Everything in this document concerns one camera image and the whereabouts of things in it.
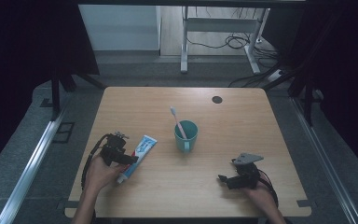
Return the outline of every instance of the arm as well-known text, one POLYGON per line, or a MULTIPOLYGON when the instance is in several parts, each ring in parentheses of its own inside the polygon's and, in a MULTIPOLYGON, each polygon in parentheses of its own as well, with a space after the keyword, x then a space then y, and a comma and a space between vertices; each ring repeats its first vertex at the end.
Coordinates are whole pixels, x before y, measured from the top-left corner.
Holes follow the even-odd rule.
MULTIPOLYGON (((266 179, 264 174, 261 174, 261 178, 266 179)), ((257 182, 254 189, 241 189, 246 196, 260 209, 267 217, 271 224, 285 224, 282 213, 275 205, 274 199, 269 193, 267 186, 261 182, 257 182)))
POLYGON ((124 168, 123 165, 109 167, 103 162, 103 158, 98 155, 92 159, 86 176, 86 183, 80 196, 79 206, 72 219, 72 223, 91 223, 94 206, 100 190, 115 180, 124 168))

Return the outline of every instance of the wire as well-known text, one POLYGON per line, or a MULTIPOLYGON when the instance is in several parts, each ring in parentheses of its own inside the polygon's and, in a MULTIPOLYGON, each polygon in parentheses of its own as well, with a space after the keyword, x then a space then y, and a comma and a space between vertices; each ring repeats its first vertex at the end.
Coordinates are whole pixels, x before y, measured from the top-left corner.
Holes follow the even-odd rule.
POLYGON ((238 35, 235 35, 235 33, 232 33, 231 35, 229 35, 228 37, 226 37, 226 40, 225 40, 225 44, 224 45, 221 45, 221 46, 209 46, 209 45, 206 45, 206 44, 202 44, 202 43, 196 43, 196 42, 193 42, 189 39, 187 39, 187 41, 190 43, 190 44, 193 44, 193 45, 200 45, 200 46, 203 46, 203 47, 206 47, 206 48, 210 48, 210 49, 221 49, 225 46, 229 46, 230 48, 232 49, 242 49, 246 44, 249 44, 249 40, 244 38, 244 37, 241 37, 241 36, 238 36, 238 35), (231 44, 232 41, 235 41, 236 43, 240 44, 239 46, 234 46, 231 44))
POLYGON ((257 58, 257 63, 260 64, 260 66, 265 67, 265 68, 272 67, 270 65, 266 65, 266 64, 262 63, 262 60, 271 60, 271 58, 257 58))
POLYGON ((255 47, 255 52, 263 56, 269 56, 270 58, 278 58, 279 52, 275 49, 260 49, 255 47))
POLYGON ((269 179, 269 177, 267 176, 267 174, 264 172, 264 171, 262 171, 262 170, 259 170, 259 169, 257 169, 259 172, 261 172, 261 173, 263 173, 263 175, 267 178, 267 180, 268 180, 268 182, 270 183, 270 185, 272 185, 272 183, 271 183, 271 180, 269 179))
POLYGON ((255 11, 254 11, 254 16, 252 17, 252 19, 255 18, 255 12, 257 11, 257 7, 255 8, 255 11))
POLYGON ((243 12, 243 7, 241 8, 241 12, 240 12, 240 15, 238 16, 238 19, 241 18, 242 12, 243 12))
POLYGON ((274 73, 280 66, 281 66, 281 64, 279 62, 277 62, 267 72, 259 74, 259 75, 255 75, 255 76, 252 76, 252 77, 240 77, 240 78, 237 78, 237 79, 231 81, 228 84, 227 87, 229 88, 229 87, 231 87, 232 84, 234 84, 236 82, 239 82, 239 81, 243 81, 243 80, 248 80, 248 81, 244 85, 242 85, 241 87, 242 88, 249 87, 251 84, 261 82, 265 77, 267 77, 267 76, 271 75, 272 73, 274 73))
POLYGON ((100 147, 101 145, 101 142, 107 138, 110 134, 105 134, 98 142, 97 144, 95 145, 95 147, 92 149, 92 151, 89 153, 89 157, 87 158, 87 161, 86 161, 86 164, 84 165, 84 168, 83 168, 83 174, 81 176, 81 188, 84 188, 84 185, 86 183, 86 174, 87 174, 87 171, 89 169, 89 166, 90 166, 90 163, 91 163, 91 160, 92 160, 92 157, 94 156, 95 152, 97 151, 97 149, 100 147))
POLYGON ((208 13, 209 17, 211 18, 211 14, 209 14, 209 11, 208 11, 207 7, 205 8, 205 10, 206 10, 206 13, 208 13))
POLYGON ((234 17, 234 14, 238 11, 238 7, 234 10, 234 12, 232 13, 232 15, 231 15, 231 18, 233 18, 234 17))

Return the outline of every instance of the black curtain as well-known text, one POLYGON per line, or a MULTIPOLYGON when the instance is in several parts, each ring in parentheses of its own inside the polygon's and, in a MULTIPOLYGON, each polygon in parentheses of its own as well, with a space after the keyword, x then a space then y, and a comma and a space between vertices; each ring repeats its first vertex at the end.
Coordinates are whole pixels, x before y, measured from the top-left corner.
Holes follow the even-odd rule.
POLYGON ((322 111, 358 157, 358 2, 346 6, 312 74, 322 111))
POLYGON ((99 74, 78 6, 0 1, 0 152, 52 73, 99 74))

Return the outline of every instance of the toothbrush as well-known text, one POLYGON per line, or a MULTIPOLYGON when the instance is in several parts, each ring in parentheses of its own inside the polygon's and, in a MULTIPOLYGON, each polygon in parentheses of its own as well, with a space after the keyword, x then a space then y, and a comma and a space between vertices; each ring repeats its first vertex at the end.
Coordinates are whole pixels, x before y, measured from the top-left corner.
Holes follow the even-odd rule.
POLYGON ((171 113, 173 114, 173 117, 175 118, 176 124, 178 125, 179 131, 182 134, 182 137, 187 140, 185 131, 183 131, 182 125, 178 122, 178 119, 176 118, 176 110, 175 107, 171 106, 171 113))

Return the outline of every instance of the toothpaste tube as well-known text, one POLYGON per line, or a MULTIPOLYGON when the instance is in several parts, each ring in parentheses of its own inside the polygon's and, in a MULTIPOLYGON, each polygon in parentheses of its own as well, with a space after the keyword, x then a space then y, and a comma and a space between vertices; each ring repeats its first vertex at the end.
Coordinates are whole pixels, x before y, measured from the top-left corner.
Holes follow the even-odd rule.
POLYGON ((141 142, 139 143, 138 147, 133 151, 132 156, 137 156, 138 161, 133 163, 132 165, 129 165, 126 167, 126 169, 124 169, 124 171, 122 171, 122 173, 120 173, 120 175, 118 176, 117 182, 120 184, 121 182, 123 182, 124 180, 130 178, 130 176, 132 175, 132 173, 135 171, 135 169, 138 167, 138 165, 141 163, 141 161, 144 159, 145 155, 147 154, 147 152, 150 151, 150 149, 157 143, 157 140, 144 135, 144 137, 142 138, 141 142))

